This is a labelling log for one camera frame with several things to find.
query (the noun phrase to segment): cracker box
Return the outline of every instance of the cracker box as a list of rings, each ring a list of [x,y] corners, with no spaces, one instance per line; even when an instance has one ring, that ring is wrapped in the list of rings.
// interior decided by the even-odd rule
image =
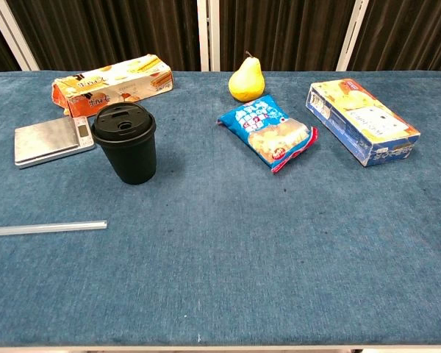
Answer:
[[[353,79],[312,83],[306,106],[364,167],[407,158],[420,137]]]
[[[171,69],[156,55],[105,66],[74,76],[55,79],[52,101],[73,117],[96,114],[120,101],[141,99],[173,88]]]

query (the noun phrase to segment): black lid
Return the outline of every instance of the black lid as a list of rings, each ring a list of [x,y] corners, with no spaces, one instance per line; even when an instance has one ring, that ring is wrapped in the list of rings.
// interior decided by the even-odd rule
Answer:
[[[154,125],[154,117],[145,108],[121,102],[111,104],[96,114],[93,132],[103,140],[123,141],[143,135]]]

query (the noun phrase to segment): chip bag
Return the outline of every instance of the chip bag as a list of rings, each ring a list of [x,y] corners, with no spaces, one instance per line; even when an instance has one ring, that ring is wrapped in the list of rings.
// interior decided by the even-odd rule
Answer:
[[[218,119],[268,164],[273,173],[308,149],[318,130],[291,119],[271,96],[263,96],[233,109]]]

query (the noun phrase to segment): silver scale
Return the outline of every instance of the silver scale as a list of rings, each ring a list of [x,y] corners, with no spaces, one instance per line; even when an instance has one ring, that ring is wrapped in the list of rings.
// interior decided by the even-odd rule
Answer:
[[[15,164],[26,168],[94,146],[86,117],[66,116],[15,129]]]

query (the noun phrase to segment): yellow pear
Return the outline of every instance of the yellow pear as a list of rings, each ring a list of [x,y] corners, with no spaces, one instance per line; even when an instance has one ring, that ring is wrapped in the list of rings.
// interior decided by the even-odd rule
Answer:
[[[230,94],[239,101],[253,101],[265,89],[265,79],[259,60],[246,52],[248,57],[229,80]]]

